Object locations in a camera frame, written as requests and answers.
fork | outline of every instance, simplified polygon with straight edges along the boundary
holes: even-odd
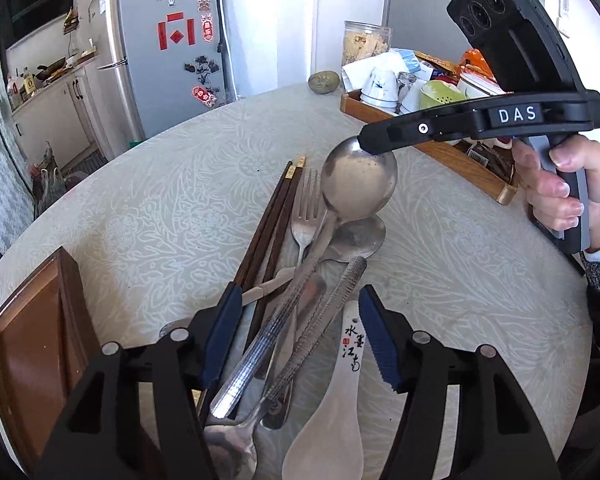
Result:
[[[291,212],[291,234],[299,246],[298,262],[296,269],[302,264],[304,251],[314,239],[315,231],[320,224],[324,207],[318,181],[318,171],[310,170],[304,182],[299,182],[294,207]],[[276,341],[272,358],[265,379],[265,389],[270,385],[277,373],[282,370],[289,356],[292,354],[296,342],[296,325],[298,324],[298,310],[294,309],[286,323],[286,329]],[[270,430],[278,430],[286,421],[288,414],[293,383],[278,396],[276,402],[262,419],[262,425]]]

hand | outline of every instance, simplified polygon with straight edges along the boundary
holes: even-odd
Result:
[[[586,170],[591,234],[588,251],[600,250],[600,143],[575,135],[552,149],[549,157],[559,171]],[[559,176],[543,171],[538,154],[519,139],[513,143],[513,158],[534,216],[557,231],[576,227],[584,206],[576,198],[569,197],[568,184]]]

round table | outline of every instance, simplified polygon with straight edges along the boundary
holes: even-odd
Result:
[[[0,261],[0,306],[64,246],[79,265],[100,342],[155,342],[165,323],[216,304],[286,161],[305,154],[307,167],[320,168],[331,148],[361,127],[338,110],[337,95],[318,96],[306,85],[179,124],[98,170],[25,231]],[[520,197],[504,207],[413,148],[396,157],[398,186],[379,213],[387,238],[369,259],[361,285],[373,284],[385,307],[447,346],[494,345],[557,456],[589,362],[585,280],[526,220]],[[281,266],[296,256],[288,237]],[[343,268],[330,262],[321,272],[333,285]],[[232,362],[244,343],[245,318]],[[285,427],[258,428],[256,480],[280,477],[288,446],[320,403],[338,351],[335,325],[296,380]],[[449,396],[457,401],[457,392]],[[379,476],[404,400],[382,382],[367,349],[358,397],[364,479]],[[141,405],[155,435],[147,396]],[[450,409],[438,478],[450,466],[453,423]]]

finger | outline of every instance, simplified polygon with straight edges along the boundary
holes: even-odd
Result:
[[[540,169],[540,157],[531,146],[527,146],[520,139],[513,141],[513,160],[516,161],[517,168]]]
[[[548,218],[567,219],[580,216],[584,212],[584,206],[576,198],[555,198],[543,196],[533,189],[525,190],[526,201],[534,210],[544,213]]]
[[[518,168],[518,176],[527,189],[533,189],[541,195],[564,198],[569,196],[570,189],[563,179],[555,173],[543,170],[532,170],[521,166]]]
[[[574,135],[552,149],[549,156],[558,170],[570,172],[584,168],[587,171],[589,198],[600,202],[600,143],[582,135]]]
[[[555,231],[565,231],[566,229],[576,227],[576,225],[580,223],[580,219],[577,216],[571,218],[554,218],[546,215],[542,211],[536,210],[536,208],[534,208],[534,216],[540,223]]]
[[[600,172],[600,143],[577,134],[552,149],[549,156],[560,171],[585,169]]]

refrigerator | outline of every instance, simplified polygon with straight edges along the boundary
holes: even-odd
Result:
[[[221,0],[91,0],[89,20],[114,156],[235,99]]]

